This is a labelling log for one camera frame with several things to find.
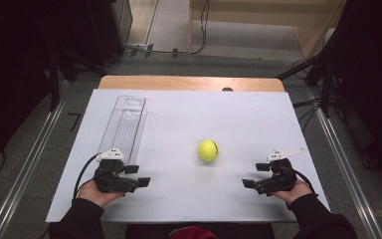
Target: controller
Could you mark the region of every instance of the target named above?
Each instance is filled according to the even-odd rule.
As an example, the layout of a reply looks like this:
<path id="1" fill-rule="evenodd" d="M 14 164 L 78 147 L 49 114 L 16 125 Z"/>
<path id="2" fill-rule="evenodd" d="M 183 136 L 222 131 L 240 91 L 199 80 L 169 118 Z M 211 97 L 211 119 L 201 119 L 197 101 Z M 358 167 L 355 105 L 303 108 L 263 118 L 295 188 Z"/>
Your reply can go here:
<path id="1" fill-rule="evenodd" d="M 150 177 L 138 179 L 121 177 L 122 173 L 131 174 L 138 171 L 138 165 L 125 165 L 122 152 L 113 148 L 99 154 L 96 160 L 99 161 L 95 170 L 95 184 L 101 192 L 134 192 L 138 187 L 146 187 L 150 183 Z"/>
<path id="2" fill-rule="evenodd" d="M 260 181 L 243 179 L 244 187 L 256 189 L 259 194 L 272 196 L 277 191 L 291 191 L 296 182 L 296 174 L 287 158 L 271 161 L 270 163 L 257 163 L 257 171 L 272 171 L 271 178 Z"/>

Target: metal frame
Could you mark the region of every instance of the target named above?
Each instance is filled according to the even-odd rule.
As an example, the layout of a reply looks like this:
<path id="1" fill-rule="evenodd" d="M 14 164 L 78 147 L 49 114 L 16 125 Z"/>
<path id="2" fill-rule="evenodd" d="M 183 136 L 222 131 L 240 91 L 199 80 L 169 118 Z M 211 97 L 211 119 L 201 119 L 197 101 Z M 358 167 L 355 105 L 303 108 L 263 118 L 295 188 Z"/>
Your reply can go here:
<path id="1" fill-rule="evenodd" d="M 318 98 L 318 94 L 313 88 L 308 88 L 310 96 L 315 99 Z M 324 133 L 327 137 L 328 142 L 330 143 L 333 154 L 336 158 L 336 162 L 340 168 L 343 179 L 346 182 L 349 193 L 352 196 L 352 199 L 355 203 L 355 207 L 358 211 L 358 214 L 364 224 L 365 230 L 369 238 L 382 238 L 382 230 L 378 221 L 374 215 L 374 212 L 368 202 L 367 197 L 365 196 L 361 185 L 356 178 L 354 171 L 349 163 L 348 158 L 343 150 L 343 147 L 334 131 L 333 125 L 322 111 L 317 111 L 318 119 L 321 123 L 321 126 L 324 130 Z"/>
<path id="2" fill-rule="evenodd" d="M 9 191 L 7 197 L 4 200 L 4 203 L 0 209 L 0 238 L 4 236 L 6 228 L 14 215 L 14 212 L 18 206 L 18 203 L 21 200 L 21 197 L 27 187 L 27 184 L 30 180 L 33 171 L 39 162 L 40 156 L 43 152 L 44 147 L 51 135 L 56 122 L 60 116 L 61 110 L 64 107 L 66 97 L 71 89 L 72 82 L 64 81 L 61 86 L 61 100 L 57 104 L 56 108 L 49 113 L 48 117 L 45 120 L 45 123 L 42 129 L 39 132 L 39 135 L 36 138 L 35 143 L 33 144 L 32 149 L 30 150 L 27 159 L 21 168 L 20 173 L 17 176 L 11 190 Z"/>

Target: yellow tennis ball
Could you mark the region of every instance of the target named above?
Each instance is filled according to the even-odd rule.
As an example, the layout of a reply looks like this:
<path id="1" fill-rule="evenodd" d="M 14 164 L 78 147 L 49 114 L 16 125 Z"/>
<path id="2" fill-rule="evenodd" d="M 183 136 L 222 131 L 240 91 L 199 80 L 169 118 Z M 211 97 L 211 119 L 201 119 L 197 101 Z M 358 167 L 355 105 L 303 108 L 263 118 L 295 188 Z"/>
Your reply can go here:
<path id="1" fill-rule="evenodd" d="M 203 140 L 198 146 L 198 156 L 205 161 L 213 161 L 218 154 L 219 148 L 211 139 Z"/>

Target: transparent box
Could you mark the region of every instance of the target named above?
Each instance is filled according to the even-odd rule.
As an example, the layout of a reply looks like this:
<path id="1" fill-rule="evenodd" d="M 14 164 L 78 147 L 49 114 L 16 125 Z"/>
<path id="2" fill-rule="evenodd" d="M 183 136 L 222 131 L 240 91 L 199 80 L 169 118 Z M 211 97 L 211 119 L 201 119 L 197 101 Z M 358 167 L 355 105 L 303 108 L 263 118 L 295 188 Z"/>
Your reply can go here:
<path id="1" fill-rule="evenodd" d="M 98 151 L 119 148 L 123 163 L 135 164 L 146 117 L 144 97 L 118 97 Z"/>

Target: black sleeve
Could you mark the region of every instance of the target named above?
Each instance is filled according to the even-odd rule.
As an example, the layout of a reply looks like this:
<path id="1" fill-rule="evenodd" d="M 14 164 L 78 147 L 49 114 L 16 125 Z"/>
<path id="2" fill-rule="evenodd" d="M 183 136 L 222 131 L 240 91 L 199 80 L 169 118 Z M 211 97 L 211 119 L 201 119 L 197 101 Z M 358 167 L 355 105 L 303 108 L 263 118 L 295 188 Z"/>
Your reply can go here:
<path id="1" fill-rule="evenodd" d="M 295 200 L 290 209 L 299 224 L 295 239 L 356 238 L 350 222 L 343 215 L 329 212 L 312 193 Z"/>
<path id="2" fill-rule="evenodd" d="M 96 204 L 77 198 L 60 222 L 49 225 L 51 239 L 104 238 L 100 218 L 104 210 Z"/>

